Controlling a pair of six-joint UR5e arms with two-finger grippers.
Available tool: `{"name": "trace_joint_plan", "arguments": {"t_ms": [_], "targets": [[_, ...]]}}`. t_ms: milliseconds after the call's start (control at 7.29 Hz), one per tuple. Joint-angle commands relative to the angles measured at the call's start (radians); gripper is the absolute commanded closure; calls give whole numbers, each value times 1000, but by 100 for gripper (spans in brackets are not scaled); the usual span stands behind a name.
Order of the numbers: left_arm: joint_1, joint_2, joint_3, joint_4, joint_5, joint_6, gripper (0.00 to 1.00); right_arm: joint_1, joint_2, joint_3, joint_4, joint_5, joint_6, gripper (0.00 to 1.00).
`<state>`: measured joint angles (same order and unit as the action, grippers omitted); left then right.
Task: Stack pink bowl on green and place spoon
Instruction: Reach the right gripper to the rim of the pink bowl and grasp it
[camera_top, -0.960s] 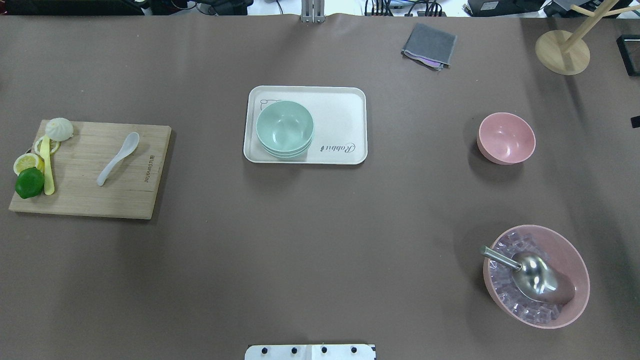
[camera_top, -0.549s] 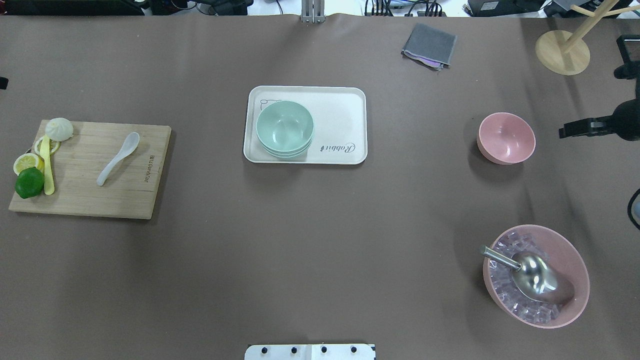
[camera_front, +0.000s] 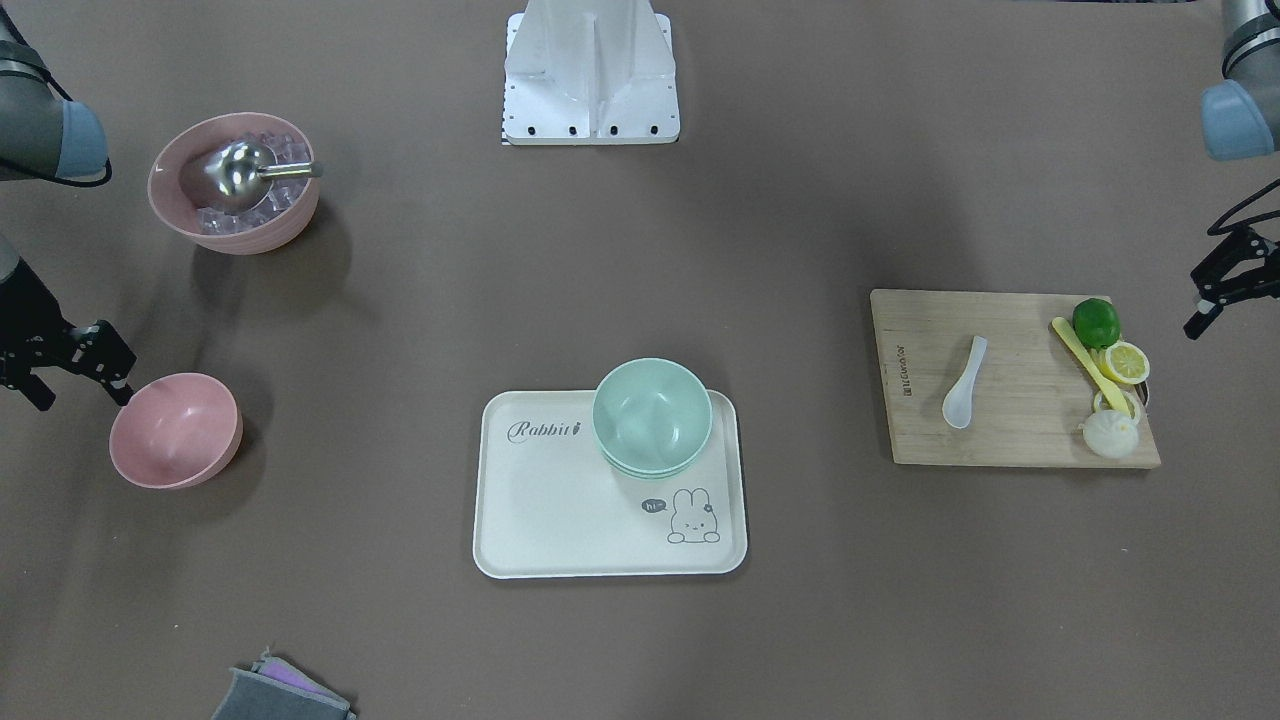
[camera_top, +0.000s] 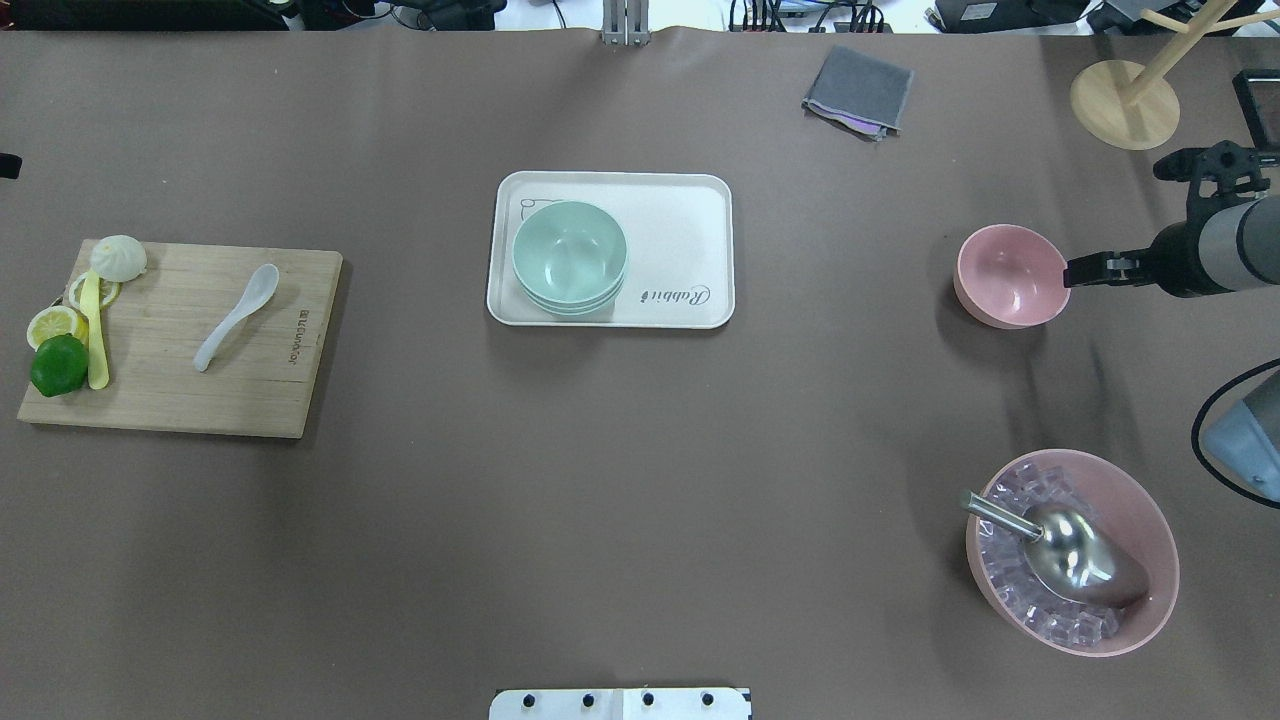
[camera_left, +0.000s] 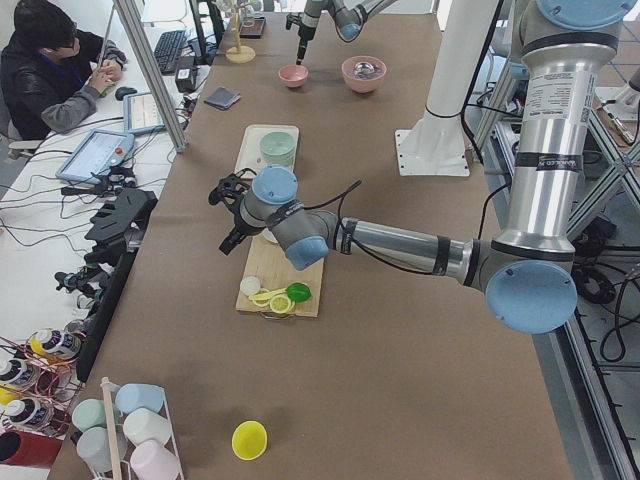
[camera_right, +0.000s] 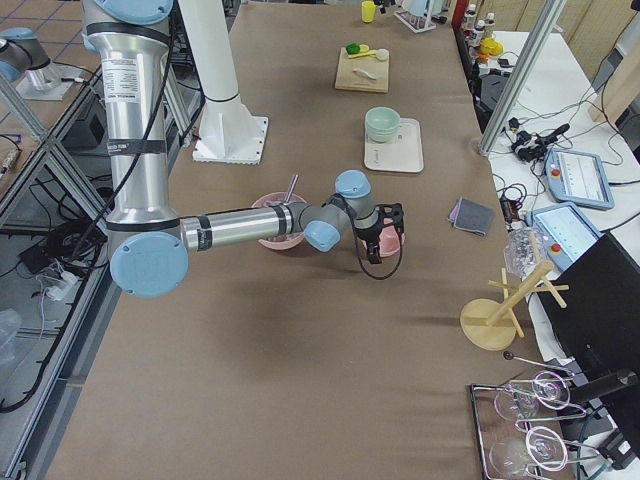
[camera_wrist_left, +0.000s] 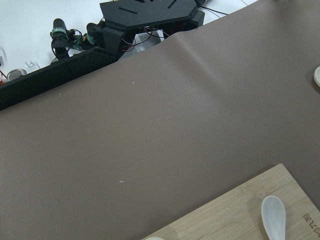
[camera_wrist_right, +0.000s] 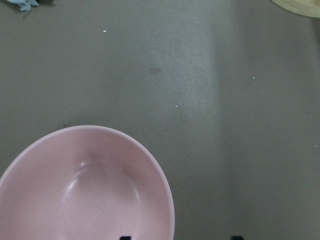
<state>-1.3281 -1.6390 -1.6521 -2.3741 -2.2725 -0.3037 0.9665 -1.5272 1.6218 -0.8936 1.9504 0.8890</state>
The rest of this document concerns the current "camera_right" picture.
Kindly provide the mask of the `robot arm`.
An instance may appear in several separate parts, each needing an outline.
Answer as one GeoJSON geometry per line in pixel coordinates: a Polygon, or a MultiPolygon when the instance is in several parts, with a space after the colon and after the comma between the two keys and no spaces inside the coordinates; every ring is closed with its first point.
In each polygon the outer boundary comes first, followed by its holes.
{"type": "Polygon", "coordinates": [[[243,104],[223,6],[218,1],[86,1],[84,38],[101,59],[113,198],[103,218],[110,273],[126,293],[155,298],[178,287],[189,256],[246,241],[302,234],[327,252],[351,232],[369,263],[380,262],[380,236],[404,232],[400,204],[375,201],[366,175],[341,173],[334,193],[315,206],[284,200],[262,208],[180,216],[169,201],[161,104],[173,35],[181,14],[204,96],[198,161],[256,164],[268,121],[243,104]]]}
{"type": "Polygon", "coordinates": [[[1,75],[9,83],[18,81],[16,89],[27,100],[61,101],[69,89],[61,70],[26,27],[1,32],[1,75]]]}

